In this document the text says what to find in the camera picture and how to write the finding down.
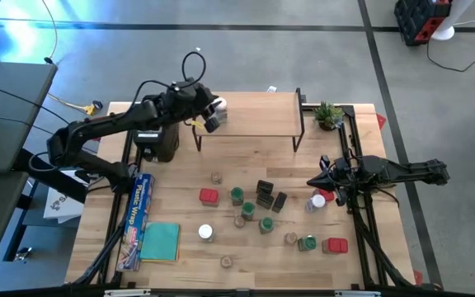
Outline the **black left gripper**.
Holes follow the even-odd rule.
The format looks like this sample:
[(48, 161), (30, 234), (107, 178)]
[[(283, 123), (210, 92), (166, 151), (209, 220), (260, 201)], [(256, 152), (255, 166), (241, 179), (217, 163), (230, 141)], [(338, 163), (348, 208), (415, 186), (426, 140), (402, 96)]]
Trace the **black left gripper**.
[(167, 114), (170, 121), (179, 122), (201, 116), (206, 120), (205, 130), (208, 133), (213, 133), (220, 126), (219, 120), (212, 116), (219, 103), (219, 96), (200, 82), (190, 86), (182, 84), (167, 91)]

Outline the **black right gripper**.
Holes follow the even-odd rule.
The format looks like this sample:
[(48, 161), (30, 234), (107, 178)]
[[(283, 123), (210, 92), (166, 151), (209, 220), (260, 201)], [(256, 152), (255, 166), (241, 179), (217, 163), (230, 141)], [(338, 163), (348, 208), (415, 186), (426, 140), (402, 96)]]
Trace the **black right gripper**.
[(333, 161), (331, 170), (322, 170), (309, 179), (307, 185), (324, 191), (341, 188), (362, 191), (365, 189), (364, 161), (362, 158), (337, 158)]

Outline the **white-lid bagel seasoning jar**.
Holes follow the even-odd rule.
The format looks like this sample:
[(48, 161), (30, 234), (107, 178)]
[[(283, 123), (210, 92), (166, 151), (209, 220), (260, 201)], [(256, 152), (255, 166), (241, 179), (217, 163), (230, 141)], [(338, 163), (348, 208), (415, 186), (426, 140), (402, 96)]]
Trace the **white-lid bagel seasoning jar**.
[(198, 229), (198, 234), (203, 242), (211, 243), (214, 240), (214, 228), (209, 224), (202, 224)]
[(326, 206), (326, 199), (320, 194), (313, 195), (306, 201), (305, 210), (308, 213), (312, 213), (315, 210), (321, 209)]
[(227, 101), (219, 97), (217, 98), (214, 103), (216, 104), (215, 107), (215, 116), (220, 124), (225, 124), (228, 121), (228, 103)]

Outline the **black two-slot toaster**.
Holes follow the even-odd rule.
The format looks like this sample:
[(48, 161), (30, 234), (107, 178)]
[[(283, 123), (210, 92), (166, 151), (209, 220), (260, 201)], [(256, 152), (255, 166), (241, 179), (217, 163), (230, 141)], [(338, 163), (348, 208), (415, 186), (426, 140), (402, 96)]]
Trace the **black two-slot toaster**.
[(169, 163), (179, 147), (179, 127), (174, 115), (164, 110), (162, 120), (149, 129), (138, 126), (134, 129), (133, 141), (148, 162)]

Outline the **succulent in black pot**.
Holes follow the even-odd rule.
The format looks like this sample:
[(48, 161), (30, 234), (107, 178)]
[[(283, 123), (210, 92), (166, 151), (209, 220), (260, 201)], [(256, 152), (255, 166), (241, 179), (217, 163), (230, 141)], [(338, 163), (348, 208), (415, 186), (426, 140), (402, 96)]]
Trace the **succulent in black pot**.
[(314, 110), (314, 120), (322, 130), (335, 130), (343, 123), (344, 114), (340, 107), (322, 101)]

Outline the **red cube right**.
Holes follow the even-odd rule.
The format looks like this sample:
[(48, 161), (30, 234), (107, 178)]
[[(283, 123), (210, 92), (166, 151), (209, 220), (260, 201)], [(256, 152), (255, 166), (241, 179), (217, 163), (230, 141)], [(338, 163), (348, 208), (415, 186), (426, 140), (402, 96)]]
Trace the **red cube right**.
[(322, 252), (343, 254), (349, 252), (349, 243), (345, 238), (328, 238), (322, 241)]

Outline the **blue plastic wrap box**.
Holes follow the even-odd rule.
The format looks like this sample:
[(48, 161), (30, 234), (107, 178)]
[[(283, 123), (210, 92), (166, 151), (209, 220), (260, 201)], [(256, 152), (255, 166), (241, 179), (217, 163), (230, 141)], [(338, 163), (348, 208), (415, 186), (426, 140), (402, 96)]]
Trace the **blue plastic wrap box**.
[(152, 204), (154, 183), (155, 177), (150, 173), (139, 173), (134, 179), (116, 264), (117, 271), (137, 271), (139, 269), (140, 253)]

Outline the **white paper with logo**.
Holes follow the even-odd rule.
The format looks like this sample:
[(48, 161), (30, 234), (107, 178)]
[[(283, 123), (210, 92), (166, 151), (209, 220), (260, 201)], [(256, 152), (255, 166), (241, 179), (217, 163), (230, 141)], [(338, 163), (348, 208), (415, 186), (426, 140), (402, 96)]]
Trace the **white paper with logo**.
[(58, 224), (80, 217), (84, 204), (49, 188), (45, 203), (44, 219), (54, 219)]

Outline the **red and black tool case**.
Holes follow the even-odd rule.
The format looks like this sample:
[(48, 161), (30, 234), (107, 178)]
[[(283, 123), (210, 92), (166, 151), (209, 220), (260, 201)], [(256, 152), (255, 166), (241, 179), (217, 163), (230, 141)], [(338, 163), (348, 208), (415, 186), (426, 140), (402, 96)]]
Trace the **red and black tool case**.
[(393, 10), (406, 46), (425, 45), (446, 17), (453, 0), (397, 0)]

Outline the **white stand base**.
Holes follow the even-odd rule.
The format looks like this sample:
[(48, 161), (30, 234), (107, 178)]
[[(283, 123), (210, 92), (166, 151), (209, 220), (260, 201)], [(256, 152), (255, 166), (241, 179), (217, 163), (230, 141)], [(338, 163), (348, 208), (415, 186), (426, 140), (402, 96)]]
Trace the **white stand base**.
[(463, 15), (474, 0), (453, 0), (449, 15), (439, 25), (437, 30), (432, 34), (432, 40), (449, 40), (454, 36), (455, 25), (457, 20)]

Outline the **small metal clip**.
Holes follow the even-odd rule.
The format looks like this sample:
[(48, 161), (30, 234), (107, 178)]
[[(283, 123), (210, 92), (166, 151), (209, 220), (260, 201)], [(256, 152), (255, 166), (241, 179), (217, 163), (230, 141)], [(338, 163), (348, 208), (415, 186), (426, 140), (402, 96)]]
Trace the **small metal clip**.
[(30, 256), (31, 252), (32, 252), (31, 247), (21, 247), (20, 249), (16, 251), (13, 261), (14, 262), (23, 261)]

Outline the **wooden shelf black frame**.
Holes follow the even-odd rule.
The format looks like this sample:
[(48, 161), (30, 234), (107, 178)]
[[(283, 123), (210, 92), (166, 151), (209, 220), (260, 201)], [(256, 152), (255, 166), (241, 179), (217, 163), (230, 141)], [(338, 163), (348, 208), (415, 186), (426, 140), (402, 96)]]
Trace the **wooden shelf black frame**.
[(217, 92), (227, 102), (227, 121), (213, 133), (194, 127), (198, 151), (204, 137), (290, 137), (297, 151), (305, 133), (303, 95), (294, 92)]

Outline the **silver metal bracket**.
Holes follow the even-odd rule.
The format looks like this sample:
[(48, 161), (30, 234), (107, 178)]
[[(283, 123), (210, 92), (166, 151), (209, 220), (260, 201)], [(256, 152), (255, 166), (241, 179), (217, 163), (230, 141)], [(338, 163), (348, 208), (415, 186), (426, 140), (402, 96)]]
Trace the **silver metal bracket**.
[(103, 297), (148, 297), (150, 295), (150, 289), (122, 289), (106, 290)]
[(335, 290), (334, 297), (382, 297), (382, 295), (378, 291)]

